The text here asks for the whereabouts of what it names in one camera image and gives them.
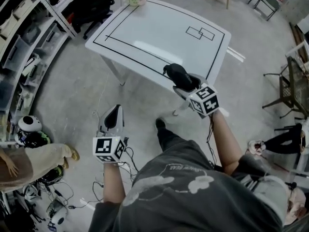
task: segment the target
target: gray floor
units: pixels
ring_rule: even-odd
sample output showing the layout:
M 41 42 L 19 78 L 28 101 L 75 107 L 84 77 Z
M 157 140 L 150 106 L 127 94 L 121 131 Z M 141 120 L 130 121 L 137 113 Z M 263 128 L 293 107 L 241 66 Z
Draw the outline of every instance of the gray floor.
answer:
M 286 62 L 284 54 L 294 46 L 289 25 L 280 13 L 266 22 L 263 15 L 253 9 L 257 0 L 250 5 L 246 4 L 248 0 L 230 0 L 228 10 L 225 9 L 225 0 L 163 1 L 197 13 L 230 31 L 229 46 L 245 56 L 241 62 L 227 53 L 215 83 L 221 105 L 230 113 L 228 124 L 243 150 L 249 140 L 267 139 L 274 135 L 274 128 L 292 124 L 293 113 L 279 119 L 288 111 L 284 105 L 262 109 L 263 104 L 279 95 L 278 78 L 263 77 L 263 73 L 279 72 Z M 119 6 L 120 1 L 116 0 L 113 9 Z M 262 3 L 259 8 L 265 14 L 270 13 Z M 95 200 L 92 183 L 103 180 L 102 165 L 92 156 L 92 137 L 98 124 L 94 111 L 102 115 L 111 106 L 122 104 L 126 136 L 130 137 L 129 146 L 134 149 L 134 159 L 140 169 L 160 153 L 154 120 L 160 115 L 170 115 L 181 103 L 176 94 L 123 67 L 119 69 L 128 80 L 124 87 L 119 86 L 102 59 L 87 50 L 84 44 L 79 36 L 62 48 L 46 75 L 34 111 L 54 142 L 70 143 L 80 152 L 81 160 L 78 163 L 69 161 L 70 168 L 64 177 L 74 190 L 69 203 L 75 206 L 82 206 L 82 199 Z M 205 141 L 209 126 L 207 119 L 201 120 L 197 114 L 186 111 L 178 117 L 167 117 L 167 121 L 168 127 L 181 137 L 196 140 L 211 159 Z M 125 171 L 123 177 L 128 191 L 130 181 Z M 71 195 L 64 184 L 56 188 L 66 198 Z M 95 191 L 101 197 L 101 188 L 96 187 Z M 46 205 L 47 201 L 39 208 L 43 211 Z M 70 210 L 67 221 L 58 231 L 87 231 L 93 213 L 91 206 Z M 41 230 L 47 231 L 46 225 Z

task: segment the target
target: black shoe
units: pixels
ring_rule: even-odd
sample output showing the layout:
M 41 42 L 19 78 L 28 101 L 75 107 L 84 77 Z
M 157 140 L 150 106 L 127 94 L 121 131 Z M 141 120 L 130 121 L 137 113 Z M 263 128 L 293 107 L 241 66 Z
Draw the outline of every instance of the black shoe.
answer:
M 157 119 L 155 120 L 155 127 L 156 127 L 157 129 L 165 128 L 166 126 L 165 126 L 165 123 L 164 123 L 163 119 L 157 118 Z

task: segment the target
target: office chair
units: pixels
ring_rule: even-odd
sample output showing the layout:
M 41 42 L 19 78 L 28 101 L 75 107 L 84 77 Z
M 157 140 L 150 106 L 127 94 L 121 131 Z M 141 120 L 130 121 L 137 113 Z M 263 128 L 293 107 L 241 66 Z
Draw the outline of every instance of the office chair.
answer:
M 112 14 L 110 6 L 114 0 L 74 0 L 72 26 L 79 33 L 81 25 L 92 22 L 84 33 L 83 39 L 87 39 L 87 33 L 98 23 L 103 23 Z

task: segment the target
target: black bag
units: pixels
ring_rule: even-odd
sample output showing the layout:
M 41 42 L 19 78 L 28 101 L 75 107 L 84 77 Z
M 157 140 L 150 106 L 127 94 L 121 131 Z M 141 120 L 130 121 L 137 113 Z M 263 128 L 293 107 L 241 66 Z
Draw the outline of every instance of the black bag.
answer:
M 184 67 L 179 64 L 166 65 L 163 71 L 163 74 L 166 73 L 178 88 L 188 92 L 198 88 L 198 85 L 192 82 L 191 77 L 185 71 Z

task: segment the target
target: white table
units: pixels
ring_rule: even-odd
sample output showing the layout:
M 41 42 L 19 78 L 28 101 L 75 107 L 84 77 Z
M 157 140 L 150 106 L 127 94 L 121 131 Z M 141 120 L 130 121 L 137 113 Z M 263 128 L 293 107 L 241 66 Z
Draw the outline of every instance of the white table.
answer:
M 173 82 L 163 74 L 165 65 L 180 64 L 213 85 L 230 39 L 229 32 L 205 18 L 147 0 L 144 6 L 118 9 L 85 46 L 101 55 L 121 85 L 125 80 L 112 61 L 173 91 Z

